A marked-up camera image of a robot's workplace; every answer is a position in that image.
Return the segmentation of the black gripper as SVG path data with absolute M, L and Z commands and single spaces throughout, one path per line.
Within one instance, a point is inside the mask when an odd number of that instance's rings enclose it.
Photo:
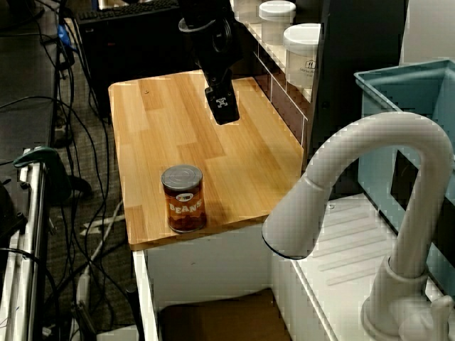
M 197 65 L 208 83 L 205 97 L 214 120 L 219 125 L 238 121 L 240 114 L 234 90 L 226 88 L 232 78 L 230 67 L 242 59 L 235 20 L 222 17 L 202 26 L 188 26 L 184 21 L 183 32 L 193 41 Z

